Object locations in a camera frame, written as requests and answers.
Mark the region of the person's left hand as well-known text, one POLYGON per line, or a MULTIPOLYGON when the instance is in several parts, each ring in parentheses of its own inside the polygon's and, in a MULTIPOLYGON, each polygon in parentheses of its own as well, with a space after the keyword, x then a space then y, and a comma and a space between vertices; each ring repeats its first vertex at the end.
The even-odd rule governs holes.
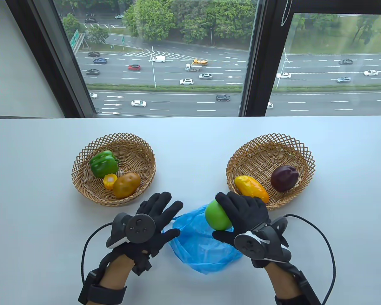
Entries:
POLYGON ((148 241, 139 244, 125 242, 115 248, 115 251, 119 254, 126 255, 134 261, 134 267, 131 267, 131 270, 138 276, 151 268, 150 257, 155 257, 165 244, 177 238, 181 233, 177 228, 162 232, 163 228, 171 222, 183 207, 183 203, 180 201, 175 201, 169 207, 166 207, 171 198, 169 192, 155 193, 148 200, 142 202, 138 208, 136 213, 149 215, 156 226, 154 235, 148 241))

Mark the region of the person's right hand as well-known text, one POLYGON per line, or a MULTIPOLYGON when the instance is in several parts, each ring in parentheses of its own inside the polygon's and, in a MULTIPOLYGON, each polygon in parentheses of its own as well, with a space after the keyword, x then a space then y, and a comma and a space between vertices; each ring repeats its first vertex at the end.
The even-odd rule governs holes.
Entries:
POLYGON ((213 231, 213 238, 222 243, 227 243, 235 248, 237 235, 251 231, 262 223, 271 223, 266 204, 257 197, 238 195, 235 192, 227 194, 218 192, 215 199, 224 209, 233 226, 233 232, 213 231))

